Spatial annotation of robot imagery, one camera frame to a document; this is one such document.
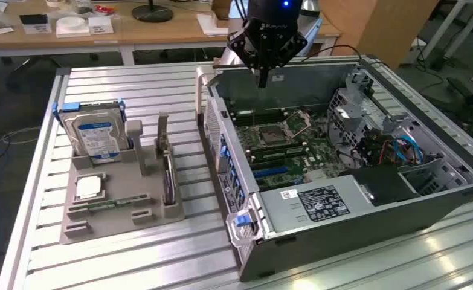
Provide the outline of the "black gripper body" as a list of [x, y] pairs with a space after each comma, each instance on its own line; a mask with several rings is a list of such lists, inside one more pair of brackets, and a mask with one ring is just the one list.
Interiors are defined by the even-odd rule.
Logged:
[[298, 19], [302, 9], [302, 0], [250, 0], [249, 19], [258, 19], [263, 34], [263, 41], [269, 35], [294, 34], [299, 31]]

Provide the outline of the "green graphics card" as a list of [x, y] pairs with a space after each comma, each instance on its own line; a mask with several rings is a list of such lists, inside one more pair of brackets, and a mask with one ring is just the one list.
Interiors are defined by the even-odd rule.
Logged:
[[155, 139], [157, 157], [163, 160], [165, 166], [165, 197], [163, 202], [166, 206], [177, 204], [178, 199], [178, 184], [177, 184], [177, 170], [175, 160], [173, 156], [173, 145], [169, 140], [169, 114], [159, 112], [158, 121], [158, 136]]

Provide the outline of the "cardboard box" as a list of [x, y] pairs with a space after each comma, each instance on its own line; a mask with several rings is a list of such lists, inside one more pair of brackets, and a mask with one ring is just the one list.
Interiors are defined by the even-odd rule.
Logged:
[[219, 20], [230, 19], [230, 9], [231, 9], [233, 0], [213, 0], [213, 11]]

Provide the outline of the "black lamp base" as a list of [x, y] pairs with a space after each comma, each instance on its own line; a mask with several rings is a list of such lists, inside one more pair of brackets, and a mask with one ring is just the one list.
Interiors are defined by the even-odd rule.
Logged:
[[170, 8], [155, 4], [155, 0], [149, 0], [147, 5], [133, 9], [133, 16], [137, 20], [151, 23], [162, 23], [174, 18], [174, 12]]

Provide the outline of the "tall silver disk bay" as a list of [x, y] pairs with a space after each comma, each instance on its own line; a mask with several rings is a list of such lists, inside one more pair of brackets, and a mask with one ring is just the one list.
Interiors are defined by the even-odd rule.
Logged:
[[357, 101], [347, 89], [338, 89], [329, 121], [330, 142], [347, 166], [358, 169], [390, 163], [385, 115], [374, 102]]

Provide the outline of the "CPU socket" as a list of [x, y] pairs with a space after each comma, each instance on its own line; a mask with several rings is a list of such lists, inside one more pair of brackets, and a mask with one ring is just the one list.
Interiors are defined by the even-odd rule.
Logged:
[[251, 147], [271, 147], [287, 144], [287, 136], [279, 125], [253, 126], [250, 134]]

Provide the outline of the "black RAM stick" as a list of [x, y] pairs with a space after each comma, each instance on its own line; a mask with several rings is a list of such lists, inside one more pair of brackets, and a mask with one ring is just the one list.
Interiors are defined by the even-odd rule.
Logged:
[[305, 147], [294, 147], [290, 149], [262, 150], [251, 153], [250, 160], [253, 162], [266, 162], [298, 156], [305, 156], [307, 149]]

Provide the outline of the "white box with bowl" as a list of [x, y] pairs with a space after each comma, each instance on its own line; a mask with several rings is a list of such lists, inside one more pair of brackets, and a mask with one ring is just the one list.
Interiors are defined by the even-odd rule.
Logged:
[[90, 35], [90, 28], [83, 18], [69, 16], [57, 21], [58, 38], [85, 37]]

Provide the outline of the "blue expansion slot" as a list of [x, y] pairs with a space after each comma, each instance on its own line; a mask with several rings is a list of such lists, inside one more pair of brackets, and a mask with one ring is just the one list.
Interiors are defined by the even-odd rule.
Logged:
[[279, 175], [279, 174], [285, 174], [289, 172], [289, 167], [286, 166], [281, 166], [281, 167], [274, 167], [274, 168], [269, 168], [269, 169], [259, 169], [255, 170], [254, 176], [255, 178], [265, 178], [273, 175]]

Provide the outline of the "hard disk with blue caddy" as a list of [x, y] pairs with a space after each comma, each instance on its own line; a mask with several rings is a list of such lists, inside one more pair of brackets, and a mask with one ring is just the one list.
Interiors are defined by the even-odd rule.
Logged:
[[117, 162], [131, 148], [126, 134], [126, 103], [54, 103], [53, 114], [65, 128], [77, 156], [97, 164]]

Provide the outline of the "grey parts rack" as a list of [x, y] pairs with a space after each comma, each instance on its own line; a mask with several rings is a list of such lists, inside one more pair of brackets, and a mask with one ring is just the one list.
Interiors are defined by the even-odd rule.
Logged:
[[[149, 146], [142, 145], [141, 120], [127, 121], [126, 133], [134, 147], [122, 152], [119, 161], [95, 165], [86, 156], [75, 156], [71, 159], [61, 230], [61, 244], [63, 245], [142, 230], [185, 219], [178, 176], [177, 204], [165, 205], [163, 160], [157, 157], [155, 143]], [[87, 176], [102, 178], [102, 191], [94, 198], [78, 199], [77, 182]], [[127, 206], [99, 211], [86, 208], [89, 204], [138, 195], [147, 195], [147, 198]]]

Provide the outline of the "low silver disk bay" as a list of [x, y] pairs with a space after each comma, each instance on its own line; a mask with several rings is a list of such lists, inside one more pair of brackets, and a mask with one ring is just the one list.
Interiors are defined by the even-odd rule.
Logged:
[[402, 166], [399, 171], [422, 196], [468, 185], [464, 176], [442, 158], [418, 166]]

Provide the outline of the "grey power supply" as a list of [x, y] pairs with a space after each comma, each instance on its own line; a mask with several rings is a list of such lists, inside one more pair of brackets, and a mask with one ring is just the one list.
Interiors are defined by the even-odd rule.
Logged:
[[261, 198], [277, 233], [330, 224], [375, 208], [353, 175], [270, 190]]

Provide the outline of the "blue case latch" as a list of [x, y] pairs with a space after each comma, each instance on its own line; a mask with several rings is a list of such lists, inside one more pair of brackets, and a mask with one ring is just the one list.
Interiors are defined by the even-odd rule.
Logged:
[[234, 224], [238, 228], [254, 227], [257, 225], [257, 215], [254, 211], [247, 211], [246, 213], [239, 213], [234, 219]]

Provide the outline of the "dark grey PC case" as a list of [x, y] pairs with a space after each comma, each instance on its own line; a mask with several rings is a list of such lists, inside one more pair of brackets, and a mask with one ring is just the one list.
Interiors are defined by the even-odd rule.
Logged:
[[[375, 208], [330, 224], [277, 233], [267, 219], [257, 181], [245, 163], [229, 101], [238, 109], [289, 108], [319, 100], [329, 107], [338, 89], [367, 99], [385, 115], [390, 163], [351, 168]], [[273, 71], [259, 88], [242, 65], [205, 65], [197, 72], [197, 111], [215, 192], [222, 206], [239, 276], [253, 281], [297, 266], [430, 228], [459, 206], [473, 201], [473, 141], [403, 79], [383, 65], [358, 57], [294, 62]], [[468, 185], [419, 195], [400, 174], [402, 166], [436, 159], [450, 162]], [[239, 213], [254, 211], [257, 225], [238, 228]]]

